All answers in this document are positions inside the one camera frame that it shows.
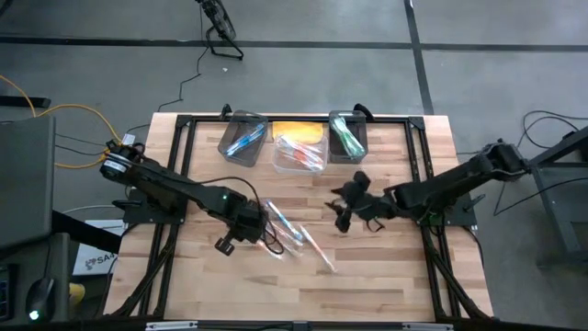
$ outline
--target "gray floor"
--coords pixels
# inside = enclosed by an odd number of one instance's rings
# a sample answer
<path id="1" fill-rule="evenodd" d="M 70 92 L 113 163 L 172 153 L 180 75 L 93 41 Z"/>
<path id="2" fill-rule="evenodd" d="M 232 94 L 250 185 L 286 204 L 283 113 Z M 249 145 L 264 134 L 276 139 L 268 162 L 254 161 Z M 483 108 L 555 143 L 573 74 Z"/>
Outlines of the gray floor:
<path id="1" fill-rule="evenodd" d="M 402 0 L 225 0 L 240 40 L 410 42 Z M 422 42 L 586 44 L 583 0 L 413 0 Z M 0 18 L 15 35 L 199 39 L 191 0 L 18 0 Z M 242 63 L 209 54 L 203 75 L 186 85 L 185 100 L 164 111 L 219 110 L 224 103 L 253 111 L 315 112 L 361 102 L 376 113 L 422 114 L 412 51 L 247 48 Z M 108 48 L 0 45 L 0 74 L 53 104 L 99 108 L 118 132 L 149 121 L 177 95 L 177 83 L 196 69 L 198 48 Z M 449 116 L 457 148 L 475 151 L 504 138 L 516 142 L 521 118 L 533 109 L 588 116 L 588 52 L 425 51 L 435 114 Z M 0 94 L 15 95 L 6 85 Z M 24 119 L 25 109 L 3 108 L 0 120 Z M 78 110 L 56 114 L 58 132 L 103 142 L 104 125 Z M 555 143 L 569 128 L 545 121 L 532 131 Z M 92 146 L 58 142 L 86 151 Z M 524 142 L 521 151 L 540 150 Z M 64 163 L 92 161 L 57 151 Z M 105 204 L 122 188 L 97 172 L 56 169 L 55 208 Z M 505 206 L 537 190 L 531 180 L 509 184 Z M 584 270 L 540 271 L 538 259 L 560 251 L 539 200 L 492 217 L 500 189 L 474 193 L 486 276 L 496 316 L 506 321 L 586 328 L 588 275 Z M 117 216 L 79 213 L 80 218 Z"/>

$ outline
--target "power cord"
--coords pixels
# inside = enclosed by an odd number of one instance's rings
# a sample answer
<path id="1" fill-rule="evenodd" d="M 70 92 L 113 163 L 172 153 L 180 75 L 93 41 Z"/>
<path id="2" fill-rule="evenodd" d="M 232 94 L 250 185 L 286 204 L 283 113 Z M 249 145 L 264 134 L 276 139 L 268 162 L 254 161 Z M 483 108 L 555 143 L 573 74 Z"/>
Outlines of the power cord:
<path id="1" fill-rule="evenodd" d="M 203 35 L 202 35 L 203 29 L 204 29 L 204 23 L 202 21 L 202 5 L 200 5 L 200 38 L 202 40 L 204 40 Z M 182 92 L 184 91 L 184 84 L 189 83 L 189 82 L 197 79 L 198 77 L 202 76 L 202 74 L 200 73 L 200 60 L 202 60 L 202 58 L 204 57 L 204 55 L 206 54 L 206 52 L 208 50 L 209 50 L 209 46 L 207 45 L 206 49 L 202 52 L 202 54 L 200 54 L 200 57 L 198 57 L 198 60 L 196 61 L 196 74 L 191 76 L 190 78 L 180 82 L 180 91 L 178 93 L 177 99 L 173 100 L 173 101 L 165 102 L 165 103 L 159 105 L 156 112 L 160 112 L 163 107 L 184 101 L 184 99 L 182 98 Z"/>

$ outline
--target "metal bracket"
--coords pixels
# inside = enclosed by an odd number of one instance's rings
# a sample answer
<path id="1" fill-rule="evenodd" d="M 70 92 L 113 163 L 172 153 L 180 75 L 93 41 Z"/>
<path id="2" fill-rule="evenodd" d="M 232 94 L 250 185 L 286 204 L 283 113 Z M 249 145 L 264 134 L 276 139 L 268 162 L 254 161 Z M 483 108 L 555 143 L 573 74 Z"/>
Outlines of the metal bracket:
<path id="1" fill-rule="evenodd" d="M 198 321 L 155 322 L 147 323 L 145 331 L 193 330 L 198 328 Z"/>
<path id="2" fill-rule="evenodd" d="M 453 331 L 452 325 L 441 325 L 432 323 L 402 323 L 402 330 L 411 331 Z"/>

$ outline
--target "butcher block tabletop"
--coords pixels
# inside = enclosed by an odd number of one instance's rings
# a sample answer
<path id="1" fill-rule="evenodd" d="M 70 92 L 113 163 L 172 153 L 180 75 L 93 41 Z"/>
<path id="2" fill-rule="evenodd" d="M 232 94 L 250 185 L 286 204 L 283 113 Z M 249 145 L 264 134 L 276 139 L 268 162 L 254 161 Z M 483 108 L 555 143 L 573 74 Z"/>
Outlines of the butcher block tabletop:
<path id="1" fill-rule="evenodd" d="M 167 165 L 177 115 L 153 115 L 145 154 L 162 166 Z M 456 166 L 458 159 L 448 118 L 424 116 L 424 123 L 435 174 Z M 372 194 L 381 195 L 385 187 L 412 181 L 402 125 L 368 124 L 369 153 L 363 162 L 329 164 L 319 177 L 278 174 L 271 163 L 274 150 L 271 132 L 254 167 L 226 162 L 217 151 L 226 126 L 226 123 L 198 123 L 189 178 L 247 179 L 260 199 L 271 199 L 290 221 L 308 230 L 334 263 L 337 273 L 329 272 L 310 245 L 305 245 L 300 258 L 286 253 L 284 260 L 278 260 L 258 246 L 233 242 L 235 250 L 226 257 L 214 248 L 216 241 L 226 234 L 226 226 L 190 202 L 175 249 L 165 319 L 435 320 L 423 242 L 415 224 L 406 219 L 380 220 L 385 229 L 371 233 L 365 222 L 354 215 L 349 232 L 341 234 L 334 226 L 335 213 L 324 206 L 326 201 L 337 198 L 330 190 L 343 186 L 357 170 L 363 170 L 371 178 Z M 175 170 L 178 173 L 186 136 L 187 130 L 179 147 Z M 422 160 L 416 133 L 414 137 Z M 254 198 L 244 183 L 227 180 L 216 185 Z M 122 239 L 105 314 L 119 308 L 144 275 L 153 229 L 151 224 L 139 225 Z M 482 311 L 492 314 L 475 242 L 459 227 L 447 228 L 447 241 L 456 278 Z M 442 280 L 440 287 L 444 307 L 449 312 L 447 286 Z M 150 311 L 155 306 L 158 290 L 159 278 L 156 278 Z"/>

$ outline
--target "pen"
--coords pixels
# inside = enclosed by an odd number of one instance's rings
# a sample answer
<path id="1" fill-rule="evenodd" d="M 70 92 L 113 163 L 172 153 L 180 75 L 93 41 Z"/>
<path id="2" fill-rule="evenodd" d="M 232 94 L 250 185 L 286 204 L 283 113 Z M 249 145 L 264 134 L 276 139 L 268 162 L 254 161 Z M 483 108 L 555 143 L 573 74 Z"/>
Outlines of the pen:
<path id="1" fill-rule="evenodd" d="M 322 261 L 324 261 L 324 264 L 326 264 L 327 267 L 329 267 L 332 273 L 336 273 L 337 269 L 334 268 L 334 265 L 331 263 L 331 261 L 329 261 L 327 256 L 321 250 L 321 248 L 316 244 L 314 239 L 312 239 L 311 234 L 309 234 L 308 231 L 306 231 L 306 229 L 302 225 L 300 226 L 300 231 L 302 232 L 302 234 L 304 234 L 306 240 L 309 243 L 311 243 L 312 247 L 314 247 L 314 250 L 319 254 L 319 256 L 322 257 Z"/>
<path id="2" fill-rule="evenodd" d="M 272 210 L 277 217 L 279 218 L 279 220 L 284 224 L 284 226 L 286 226 L 288 228 L 288 230 L 290 230 L 292 232 L 292 234 L 294 234 L 294 237 L 296 237 L 296 239 L 298 239 L 300 242 L 302 242 L 304 239 L 302 237 L 302 234 L 300 234 L 300 232 L 298 232 L 294 226 L 292 225 L 292 223 L 288 222 L 288 220 L 286 219 L 286 216 L 284 216 L 274 205 L 274 203 L 272 203 L 272 201 L 267 200 L 266 201 L 266 205 L 267 207 Z"/>

